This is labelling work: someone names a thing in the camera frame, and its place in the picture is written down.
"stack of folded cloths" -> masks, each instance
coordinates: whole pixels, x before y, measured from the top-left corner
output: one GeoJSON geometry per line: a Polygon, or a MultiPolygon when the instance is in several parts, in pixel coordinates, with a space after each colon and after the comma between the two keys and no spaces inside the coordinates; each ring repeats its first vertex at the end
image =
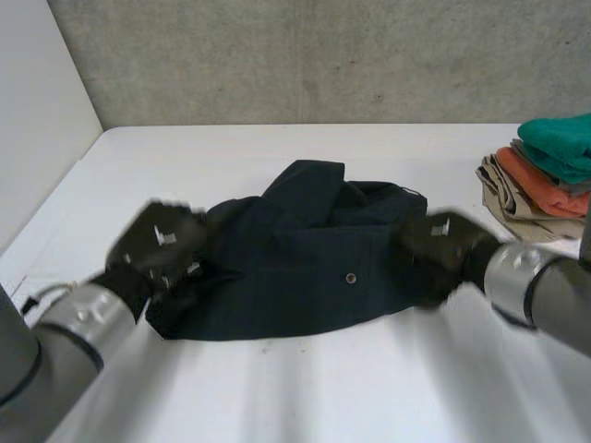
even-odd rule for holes
{"type": "Polygon", "coordinates": [[[581,238],[591,195],[591,114],[521,125],[521,139],[482,160],[483,204],[532,242],[581,238]]]}

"teal towel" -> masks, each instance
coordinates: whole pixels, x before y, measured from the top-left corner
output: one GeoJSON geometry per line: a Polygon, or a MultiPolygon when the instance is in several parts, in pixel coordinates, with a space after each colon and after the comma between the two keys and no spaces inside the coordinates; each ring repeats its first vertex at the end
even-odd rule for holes
{"type": "Polygon", "coordinates": [[[591,114],[532,120],[517,133],[538,168],[570,184],[591,178],[591,114]]]}

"cloth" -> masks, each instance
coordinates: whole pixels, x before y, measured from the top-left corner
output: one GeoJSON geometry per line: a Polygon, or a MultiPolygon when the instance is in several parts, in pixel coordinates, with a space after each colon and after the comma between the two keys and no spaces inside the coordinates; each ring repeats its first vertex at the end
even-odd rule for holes
{"type": "Polygon", "coordinates": [[[517,133],[540,169],[571,184],[591,179],[591,114],[532,120],[517,133]]]}
{"type": "Polygon", "coordinates": [[[413,266],[393,230],[427,201],[397,185],[345,182],[344,165],[298,161],[261,197],[208,212],[204,275],[172,296],[195,296],[166,339],[243,340],[346,328],[412,306],[437,276],[413,266]]]}
{"type": "MultiPolygon", "coordinates": [[[[527,157],[527,153],[525,152],[525,148],[524,148],[524,142],[522,140],[520,140],[519,138],[514,138],[513,141],[511,142],[511,148],[524,161],[528,162],[533,167],[537,168],[537,166],[535,166],[531,162],[531,160],[529,160],[529,158],[527,157]]],[[[587,191],[591,191],[591,180],[584,180],[581,183],[571,184],[571,183],[565,182],[564,180],[562,180],[558,176],[554,175],[553,173],[548,173],[546,171],[542,171],[541,169],[540,169],[540,171],[548,176],[548,178],[550,179],[550,181],[552,182],[553,185],[555,185],[559,189],[564,189],[566,192],[568,192],[572,196],[575,196],[575,197],[580,196],[581,194],[584,194],[587,191]]]]}
{"type": "Polygon", "coordinates": [[[552,242],[560,238],[580,238],[583,218],[561,219],[536,206],[496,162],[485,157],[476,170],[482,182],[482,203],[516,237],[528,242],[552,242]]]}
{"type": "Polygon", "coordinates": [[[589,193],[578,197],[570,196],[558,189],[538,169],[522,160],[511,148],[497,151],[501,167],[522,187],[525,193],[546,213],[557,217],[586,215],[589,193]]]}

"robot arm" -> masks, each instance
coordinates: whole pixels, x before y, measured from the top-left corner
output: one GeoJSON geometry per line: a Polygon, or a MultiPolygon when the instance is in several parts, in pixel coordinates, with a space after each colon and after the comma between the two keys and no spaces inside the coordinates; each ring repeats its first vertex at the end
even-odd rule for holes
{"type": "Polygon", "coordinates": [[[512,324],[539,329],[591,356],[591,230],[575,260],[523,243],[501,244],[455,212],[407,221],[397,242],[414,257],[474,283],[512,324]]]}
{"type": "Polygon", "coordinates": [[[201,214],[151,203],[112,248],[107,270],[51,305],[31,330],[0,292],[0,443],[45,441],[148,301],[162,303],[199,273],[206,239],[201,214]]]}

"white table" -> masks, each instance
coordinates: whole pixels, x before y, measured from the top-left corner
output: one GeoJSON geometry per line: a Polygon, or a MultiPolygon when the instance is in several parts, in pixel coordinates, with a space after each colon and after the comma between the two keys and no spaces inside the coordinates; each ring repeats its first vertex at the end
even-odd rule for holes
{"type": "MultiPolygon", "coordinates": [[[[481,206],[474,170],[517,125],[179,126],[106,132],[0,258],[21,304],[82,280],[152,197],[206,208],[260,194],[295,159],[413,188],[430,208],[481,206]]],[[[576,243],[558,242],[569,254],[576,243]]],[[[161,341],[141,323],[52,442],[588,442],[591,360],[513,329],[460,290],[313,337],[161,341]]]]}

